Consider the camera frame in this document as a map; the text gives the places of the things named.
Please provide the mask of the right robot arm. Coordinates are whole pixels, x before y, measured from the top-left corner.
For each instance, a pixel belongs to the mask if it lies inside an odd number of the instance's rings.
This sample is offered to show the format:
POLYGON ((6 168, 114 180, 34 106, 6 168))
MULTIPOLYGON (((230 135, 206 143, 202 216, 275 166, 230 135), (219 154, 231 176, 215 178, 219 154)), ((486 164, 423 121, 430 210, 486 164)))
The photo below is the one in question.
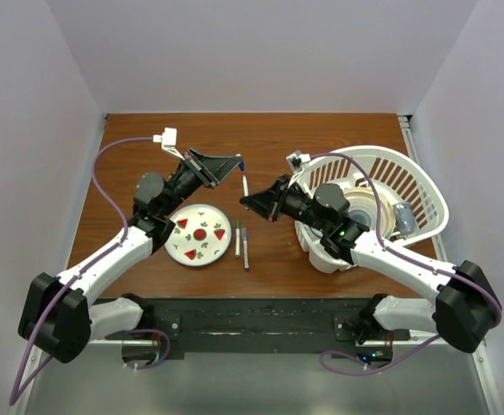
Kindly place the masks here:
POLYGON ((330 257, 381 273, 420 295, 411 301, 375 298, 360 318, 360 330, 369 339, 378 340, 389 330, 415 329, 474 353, 501 322, 501 304, 478 264, 430 259, 380 237, 349 217, 349 202, 336 184, 324 183, 308 195, 282 175, 270 188, 239 202, 268 221, 286 215, 321 232, 320 244, 330 257))

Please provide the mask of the white pen with printed text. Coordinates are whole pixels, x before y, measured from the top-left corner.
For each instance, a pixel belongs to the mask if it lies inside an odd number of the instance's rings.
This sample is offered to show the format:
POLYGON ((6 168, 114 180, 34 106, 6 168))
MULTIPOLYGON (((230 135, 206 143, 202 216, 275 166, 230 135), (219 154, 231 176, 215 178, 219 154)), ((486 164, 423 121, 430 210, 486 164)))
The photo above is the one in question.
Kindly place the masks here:
POLYGON ((242 228, 242 246, 243 246, 244 269, 245 271, 250 271, 251 267, 249 260, 248 233, 246 227, 242 228))

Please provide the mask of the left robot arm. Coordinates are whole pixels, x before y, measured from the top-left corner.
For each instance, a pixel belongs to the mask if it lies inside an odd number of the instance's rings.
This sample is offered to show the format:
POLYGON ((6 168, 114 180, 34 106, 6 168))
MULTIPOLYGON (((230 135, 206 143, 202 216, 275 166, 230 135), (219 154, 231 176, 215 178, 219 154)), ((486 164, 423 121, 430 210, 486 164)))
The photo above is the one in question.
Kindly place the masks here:
POLYGON ((89 258, 56 276, 42 273, 30 284, 18 333, 30 346, 62 363, 77 357, 87 343, 126 331, 135 339, 154 328, 151 304, 132 294, 109 303, 102 292, 135 264, 165 245, 175 229, 170 216, 198 188, 215 188, 235 170, 241 156, 207 156, 190 149, 175 172, 156 172, 137 181, 132 216, 121 231, 89 258))

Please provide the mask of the plain white blue-end pen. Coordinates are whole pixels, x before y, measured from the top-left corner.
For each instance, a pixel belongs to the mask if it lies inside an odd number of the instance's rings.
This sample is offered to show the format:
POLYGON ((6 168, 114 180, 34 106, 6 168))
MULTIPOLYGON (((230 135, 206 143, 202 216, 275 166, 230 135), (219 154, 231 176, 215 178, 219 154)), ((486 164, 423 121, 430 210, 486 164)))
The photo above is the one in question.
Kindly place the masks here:
POLYGON ((246 174, 242 175, 242 187, 243 187, 243 196, 247 197, 249 195, 249 188, 246 174))

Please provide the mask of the green-end white pen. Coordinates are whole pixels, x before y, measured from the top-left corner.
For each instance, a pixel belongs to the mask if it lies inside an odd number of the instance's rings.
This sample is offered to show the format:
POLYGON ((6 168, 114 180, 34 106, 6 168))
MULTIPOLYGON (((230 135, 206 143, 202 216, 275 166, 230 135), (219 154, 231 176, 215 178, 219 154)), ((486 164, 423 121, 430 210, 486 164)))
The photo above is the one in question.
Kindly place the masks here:
POLYGON ((234 228, 234 243, 235 243, 235 249, 234 249, 234 254, 235 258, 239 259, 241 255, 241 249, 240 249, 240 222, 239 220, 235 221, 235 228, 234 228))

